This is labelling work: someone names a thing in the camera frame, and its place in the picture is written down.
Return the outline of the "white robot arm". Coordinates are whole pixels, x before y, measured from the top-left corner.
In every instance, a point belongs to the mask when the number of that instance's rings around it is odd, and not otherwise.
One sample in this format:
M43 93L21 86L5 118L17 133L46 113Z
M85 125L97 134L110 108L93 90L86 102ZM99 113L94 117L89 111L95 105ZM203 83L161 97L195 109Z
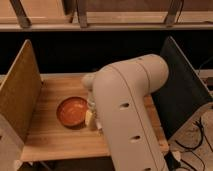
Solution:
M165 60L149 54L108 64L82 78L116 171L168 171L144 102L168 75Z

